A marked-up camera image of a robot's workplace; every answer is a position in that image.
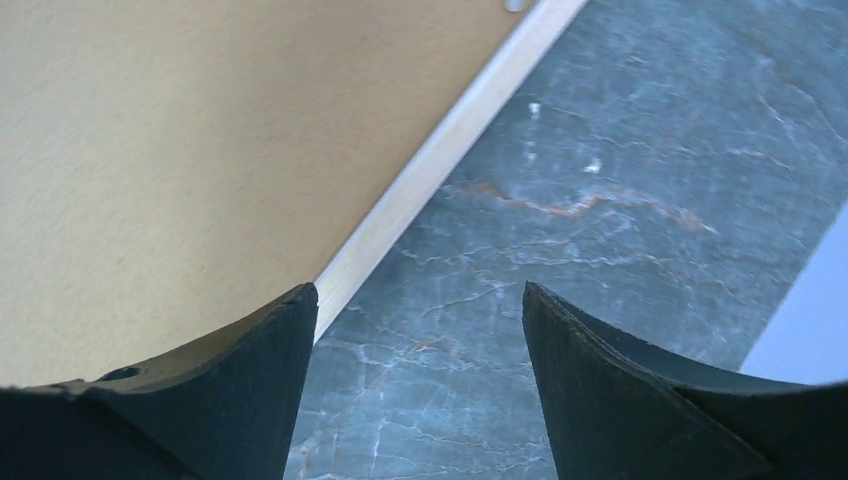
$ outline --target gray marble tile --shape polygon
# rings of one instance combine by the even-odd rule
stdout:
[[[848,194],[846,29],[591,0],[318,342],[286,478],[556,478],[526,280],[738,367]]]

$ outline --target small metal object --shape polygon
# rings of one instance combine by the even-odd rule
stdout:
[[[0,389],[0,478],[283,478],[317,313],[304,284],[97,381]]]
[[[521,12],[525,6],[525,0],[504,0],[504,7],[512,13]]]

